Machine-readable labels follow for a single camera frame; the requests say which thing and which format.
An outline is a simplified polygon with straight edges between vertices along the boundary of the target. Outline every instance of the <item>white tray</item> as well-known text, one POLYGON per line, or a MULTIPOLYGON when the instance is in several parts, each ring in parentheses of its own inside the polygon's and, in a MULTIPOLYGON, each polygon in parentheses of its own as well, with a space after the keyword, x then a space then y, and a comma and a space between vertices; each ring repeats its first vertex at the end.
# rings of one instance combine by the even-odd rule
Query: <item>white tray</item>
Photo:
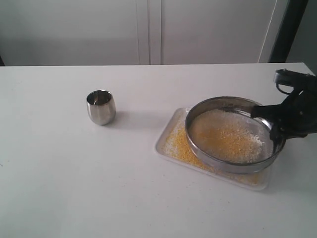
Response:
POLYGON ((155 149, 162 158, 247 189, 262 190, 267 187, 272 166, 252 175, 236 175, 225 172, 215 174, 208 170, 185 163, 177 158, 177 155, 175 155, 177 153, 171 153, 175 148, 173 148, 169 136, 180 127, 185 126, 185 118, 188 112, 189 109, 186 108, 177 109, 159 137, 155 149))

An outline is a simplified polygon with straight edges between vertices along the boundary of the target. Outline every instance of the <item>yellow grains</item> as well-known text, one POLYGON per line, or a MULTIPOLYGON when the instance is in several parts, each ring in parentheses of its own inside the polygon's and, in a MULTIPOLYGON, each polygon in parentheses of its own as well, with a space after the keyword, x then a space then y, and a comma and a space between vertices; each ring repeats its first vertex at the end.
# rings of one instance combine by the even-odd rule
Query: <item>yellow grains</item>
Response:
POLYGON ((182 121, 182 119, 178 121, 178 124, 175 126, 175 128, 172 130, 170 135, 167 137, 165 145, 164 145, 164 150, 169 156, 181 162, 193 165, 197 168, 203 169, 213 174, 223 176, 228 179, 235 180, 243 184, 257 185, 263 175, 263 172, 259 172, 259 173, 255 173, 251 175, 235 175, 235 174, 225 173, 215 169, 214 167, 205 165, 192 152, 187 142, 186 131, 184 128, 184 121, 182 121))
POLYGON ((206 153, 226 161, 256 161, 261 141, 244 128, 232 113, 213 110, 199 115, 192 123, 193 142, 206 153))

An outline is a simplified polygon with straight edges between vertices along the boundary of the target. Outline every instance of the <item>white cabinet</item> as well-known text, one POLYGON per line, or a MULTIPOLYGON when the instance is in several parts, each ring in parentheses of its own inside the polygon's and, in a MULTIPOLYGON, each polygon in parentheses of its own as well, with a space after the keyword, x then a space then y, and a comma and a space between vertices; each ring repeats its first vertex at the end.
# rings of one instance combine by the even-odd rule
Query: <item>white cabinet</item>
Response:
POLYGON ((6 65, 267 62, 288 0, 6 0, 6 65))

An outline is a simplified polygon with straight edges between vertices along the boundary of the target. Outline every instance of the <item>stainless steel cup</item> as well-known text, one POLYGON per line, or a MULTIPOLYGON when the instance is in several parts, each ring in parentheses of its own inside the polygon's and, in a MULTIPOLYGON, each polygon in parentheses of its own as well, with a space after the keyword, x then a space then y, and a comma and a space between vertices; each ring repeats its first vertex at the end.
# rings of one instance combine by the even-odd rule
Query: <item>stainless steel cup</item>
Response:
POLYGON ((111 122, 116 114, 113 96, 106 90, 98 90, 87 96, 87 110, 90 119, 98 124, 105 125, 111 122))

